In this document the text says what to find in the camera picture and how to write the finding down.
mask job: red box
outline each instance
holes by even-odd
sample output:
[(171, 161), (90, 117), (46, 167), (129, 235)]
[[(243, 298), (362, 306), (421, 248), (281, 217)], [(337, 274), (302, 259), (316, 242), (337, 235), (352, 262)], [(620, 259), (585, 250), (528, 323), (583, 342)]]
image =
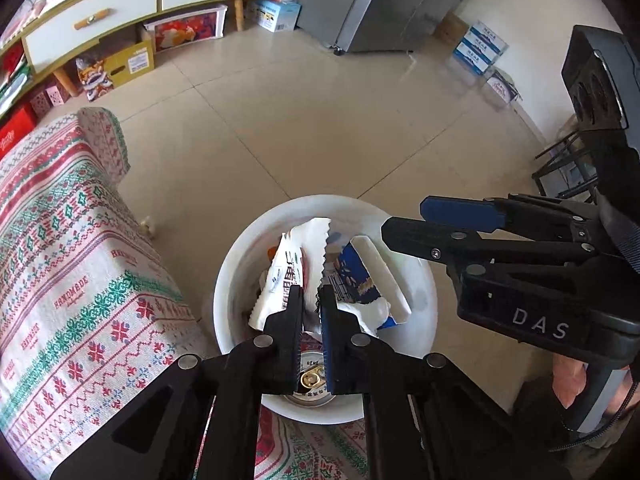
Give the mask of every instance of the red box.
[(0, 160), (38, 124), (38, 118), (29, 103), (17, 106), (11, 118), (0, 128)]

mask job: blue gripper pad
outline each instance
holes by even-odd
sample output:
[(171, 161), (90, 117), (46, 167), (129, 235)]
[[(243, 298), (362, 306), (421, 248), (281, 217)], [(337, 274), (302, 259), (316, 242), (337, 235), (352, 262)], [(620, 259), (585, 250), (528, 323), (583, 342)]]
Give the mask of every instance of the blue gripper pad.
[(505, 218), (492, 202), (443, 196), (425, 198), (420, 204), (420, 215), (427, 222), (483, 233), (502, 229)]

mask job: white bowl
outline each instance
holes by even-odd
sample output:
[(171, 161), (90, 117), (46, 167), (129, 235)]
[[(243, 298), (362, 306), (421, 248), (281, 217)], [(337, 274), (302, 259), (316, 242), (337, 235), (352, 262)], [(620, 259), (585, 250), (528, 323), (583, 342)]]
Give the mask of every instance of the white bowl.
[[(389, 218), (387, 213), (362, 200), (337, 195), (305, 196), (280, 204), (255, 219), (235, 241), (220, 268), (213, 298), (213, 323), (222, 353), (254, 335), (246, 313), (254, 306), (260, 273), (269, 268), (267, 250), (283, 232), (314, 217), (331, 219), (327, 253), (339, 252), (355, 235), (371, 238), (412, 310), (407, 323), (380, 330), (378, 335), (402, 354), (419, 358), (428, 354), (438, 320), (429, 264), (386, 247), (380, 227)], [(343, 424), (364, 416), (360, 395), (339, 396), (316, 408), (297, 406), (283, 396), (264, 395), (262, 403), (280, 415), (310, 424)]]

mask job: human hand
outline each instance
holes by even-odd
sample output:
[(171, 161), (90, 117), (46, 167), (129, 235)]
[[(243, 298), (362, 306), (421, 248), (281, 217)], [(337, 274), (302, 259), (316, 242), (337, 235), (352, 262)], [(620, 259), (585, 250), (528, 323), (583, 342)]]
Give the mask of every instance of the human hand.
[[(560, 403), (565, 408), (568, 408), (574, 403), (575, 397), (582, 393), (587, 384), (587, 371), (584, 368), (584, 363), (576, 359), (571, 359), (570, 357), (554, 354), (553, 370), (554, 393)], [(628, 394), (629, 389), (631, 388), (631, 384), (631, 374), (628, 373), (607, 406), (606, 413), (612, 415), (619, 409), (622, 402), (625, 400), (626, 394)], [(637, 392), (628, 404), (628, 408), (635, 406), (639, 401), (640, 392)]]

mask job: wooden leg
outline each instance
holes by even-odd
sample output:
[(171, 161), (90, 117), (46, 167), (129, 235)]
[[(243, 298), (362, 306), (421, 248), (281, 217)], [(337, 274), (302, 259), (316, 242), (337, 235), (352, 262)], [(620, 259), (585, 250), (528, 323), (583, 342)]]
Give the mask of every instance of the wooden leg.
[(242, 8), (242, 0), (234, 0), (236, 4), (236, 27), (238, 32), (244, 30), (244, 9)]
[(71, 81), (71, 78), (67, 75), (67, 73), (66, 73), (66, 71), (65, 71), (63, 66), (61, 66), (60, 68), (55, 69), (53, 71), (53, 75), (56, 77), (58, 82), (63, 87), (65, 87), (65, 90), (67, 92), (69, 92), (71, 97), (78, 97), (80, 95), (80, 92), (76, 88), (76, 85), (74, 85), (74, 82)]

